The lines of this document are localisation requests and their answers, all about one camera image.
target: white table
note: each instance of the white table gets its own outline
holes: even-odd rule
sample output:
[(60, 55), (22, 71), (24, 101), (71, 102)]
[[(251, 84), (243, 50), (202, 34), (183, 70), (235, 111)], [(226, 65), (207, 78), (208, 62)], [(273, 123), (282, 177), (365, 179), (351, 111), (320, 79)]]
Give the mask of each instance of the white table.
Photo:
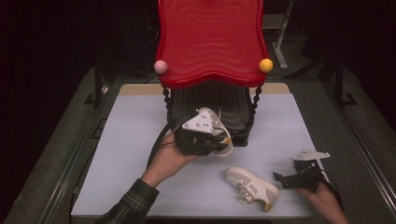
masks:
[[(102, 215), (143, 174), (151, 147), (166, 123), (161, 91), (158, 85), (121, 89), (72, 216)], [(306, 200), (282, 189), (273, 177), (273, 172), (294, 175), (291, 157), (303, 148), (315, 150), (299, 108), (285, 84), (265, 84), (263, 92), (247, 147), (236, 147), (224, 159), (212, 154), (202, 157), (162, 182), (149, 217), (318, 217)], [(230, 166), (245, 168), (280, 189), (270, 212), (238, 201), (224, 179), (224, 170)]]

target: human arm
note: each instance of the human arm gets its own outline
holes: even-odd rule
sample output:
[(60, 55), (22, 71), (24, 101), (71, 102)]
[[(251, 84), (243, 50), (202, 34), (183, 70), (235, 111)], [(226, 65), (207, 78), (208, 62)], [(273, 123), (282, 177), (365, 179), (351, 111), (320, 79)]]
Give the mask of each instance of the human arm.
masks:
[(184, 165), (199, 158), (199, 156), (181, 154), (174, 140), (172, 133), (163, 138), (162, 147), (155, 154), (148, 169), (134, 182), (121, 200), (96, 221), (96, 224), (143, 223), (159, 194), (155, 188), (166, 178), (175, 175)]
[(322, 183), (315, 193), (308, 189), (295, 189), (306, 198), (329, 224), (348, 224), (347, 217), (330, 190)]

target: plaid sleeve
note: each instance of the plaid sleeve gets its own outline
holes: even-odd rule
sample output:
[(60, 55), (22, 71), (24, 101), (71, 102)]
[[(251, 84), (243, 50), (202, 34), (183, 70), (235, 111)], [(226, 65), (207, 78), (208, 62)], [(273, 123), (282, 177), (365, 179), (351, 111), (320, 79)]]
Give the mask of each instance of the plaid sleeve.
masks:
[(143, 180), (137, 179), (128, 192), (122, 196), (119, 203), (102, 215), (96, 223), (143, 223), (159, 193)]

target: pink ball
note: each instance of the pink ball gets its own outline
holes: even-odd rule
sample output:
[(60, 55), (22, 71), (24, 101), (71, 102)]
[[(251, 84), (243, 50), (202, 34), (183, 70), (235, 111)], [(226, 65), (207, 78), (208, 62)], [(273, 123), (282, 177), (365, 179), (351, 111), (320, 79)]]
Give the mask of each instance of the pink ball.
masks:
[(168, 64), (163, 60), (159, 60), (159, 61), (155, 62), (154, 70), (158, 74), (164, 74), (166, 72), (166, 70), (168, 70)]

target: human hand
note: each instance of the human hand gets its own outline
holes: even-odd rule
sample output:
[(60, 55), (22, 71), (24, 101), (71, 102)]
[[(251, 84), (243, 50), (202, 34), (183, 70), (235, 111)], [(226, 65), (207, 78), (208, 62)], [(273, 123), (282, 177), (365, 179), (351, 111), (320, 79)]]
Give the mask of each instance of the human hand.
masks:
[(166, 178), (175, 175), (184, 165), (200, 156), (183, 155), (176, 147), (173, 133), (167, 134), (141, 179), (156, 188)]
[(298, 194), (305, 197), (319, 214), (330, 224), (347, 224), (346, 216), (338, 204), (335, 196), (323, 184), (319, 183), (318, 189), (312, 193), (308, 189), (295, 189)]

